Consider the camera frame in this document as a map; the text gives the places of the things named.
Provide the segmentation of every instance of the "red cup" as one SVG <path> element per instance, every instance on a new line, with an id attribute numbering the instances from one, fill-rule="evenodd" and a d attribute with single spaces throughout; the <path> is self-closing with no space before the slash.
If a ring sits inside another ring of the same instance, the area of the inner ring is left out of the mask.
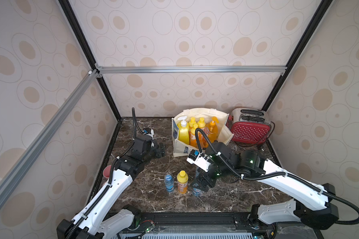
<path id="1" fill-rule="evenodd" d="M 105 177 L 105 178 L 107 178 L 107 179 L 109 179 L 109 176 L 110 176 L 110 167 L 111 167 L 112 165 L 108 165 L 108 166 L 106 166 L 106 168 L 104 168 L 104 170 L 103 170 L 103 176 Z"/>

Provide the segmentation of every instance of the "water bottle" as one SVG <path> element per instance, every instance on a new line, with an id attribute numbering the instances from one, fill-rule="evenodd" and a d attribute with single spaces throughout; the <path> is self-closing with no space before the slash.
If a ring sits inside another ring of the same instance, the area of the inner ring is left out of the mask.
<path id="1" fill-rule="evenodd" d="M 197 169 L 196 169 L 196 178 L 199 175 L 199 170 L 200 170 L 200 168 L 197 167 Z M 202 193 L 201 189 L 196 189 L 195 187 L 193 187 L 193 195 L 194 196 L 198 197 L 199 195 L 201 195 L 201 193 Z"/>
<path id="2" fill-rule="evenodd" d="M 165 187 L 168 192 L 172 192 L 174 190 L 174 180 L 170 174 L 165 176 Z"/>

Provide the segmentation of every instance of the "white pump dispenser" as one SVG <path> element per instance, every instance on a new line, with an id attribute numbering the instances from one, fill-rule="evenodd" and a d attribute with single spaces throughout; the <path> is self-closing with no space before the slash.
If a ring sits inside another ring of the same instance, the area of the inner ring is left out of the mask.
<path id="1" fill-rule="evenodd" d="M 187 125 L 186 118 L 187 118 L 187 116 L 181 116 L 181 117 L 177 118 L 177 120 L 181 120 L 182 127 L 186 127 L 186 125 Z"/>

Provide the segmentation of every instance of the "dish soap bottle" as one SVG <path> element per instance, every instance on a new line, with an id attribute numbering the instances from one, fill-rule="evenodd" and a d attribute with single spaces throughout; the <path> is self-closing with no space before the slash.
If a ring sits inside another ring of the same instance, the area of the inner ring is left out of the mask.
<path id="1" fill-rule="evenodd" d="M 193 127 L 193 125 L 194 125 L 195 123 L 197 123 L 197 122 L 196 122 L 196 118 L 191 117 L 191 118 L 190 118 L 190 121 L 189 121 L 189 136 L 190 136 L 190 133 L 191 133 L 191 128 Z"/>
<path id="2" fill-rule="evenodd" d="M 206 125 L 206 127 L 209 129 L 210 133 L 208 135 L 210 141 L 213 143 L 216 139 L 217 139 L 217 134 L 218 134 L 218 128 L 217 128 L 217 125 L 216 125 L 216 122 L 219 123 L 217 117 L 213 116 L 211 118 L 211 122 L 208 123 Z"/>
<path id="3" fill-rule="evenodd" d="M 180 194 L 185 194 L 187 192 L 187 181 L 189 180 L 189 176 L 185 172 L 185 170 L 181 170 L 177 174 L 177 184 L 178 184 L 178 192 Z"/>
<path id="4" fill-rule="evenodd" d="M 195 148 L 197 147 L 197 141 L 196 141 L 196 129 L 198 128 L 198 125 L 195 123 L 190 131 L 190 146 L 193 146 Z"/>
<path id="5" fill-rule="evenodd" d="M 181 120 L 178 122 L 177 126 L 178 130 L 178 140 L 184 142 L 189 145 L 189 124 L 186 122 L 187 116 L 178 117 L 177 120 Z"/>
<path id="6" fill-rule="evenodd" d="M 209 135 L 210 132 L 209 132 L 209 129 L 206 128 L 206 123 L 205 123 L 205 118 L 204 117 L 199 118 L 199 121 L 197 122 L 197 125 L 198 125 L 198 128 L 203 130 L 206 135 Z M 199 138 L 199 142 L 201 143 L 201 147 L 205 148 L 207 142 L 206 142 L 204 136 L 201 133 L 198 133 L 198 138 Z"/>

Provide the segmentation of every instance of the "toaster slot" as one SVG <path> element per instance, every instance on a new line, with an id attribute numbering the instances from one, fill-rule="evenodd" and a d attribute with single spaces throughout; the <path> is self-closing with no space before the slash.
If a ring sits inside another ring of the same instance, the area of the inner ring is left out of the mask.
<path id="1" fill-rule="evenodd" d="M 241 113 L 243 114 L 253 114 L 256 116 L 264 116 L 264 113 L 262 111 L 258 111 L 255 109 L 241 109 Z"/>
<path id="2" fill-rule="evenodd" d="M 254 122 L 259 122 L 259 123 L 264 122 L 264 118 L 256 117 L 256 116 L 241 116 L 241 120 L 243 120 L 243 121 L 254 121 Z"/>

